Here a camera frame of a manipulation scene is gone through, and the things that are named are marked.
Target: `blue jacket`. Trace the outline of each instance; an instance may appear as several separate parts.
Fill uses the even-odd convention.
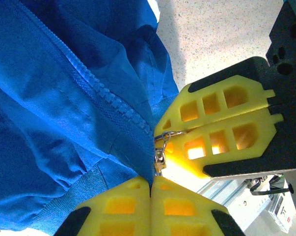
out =
[[[0,0],[0,229],[53,234],[79,203],[154,175],[178,93],[154,0]]]

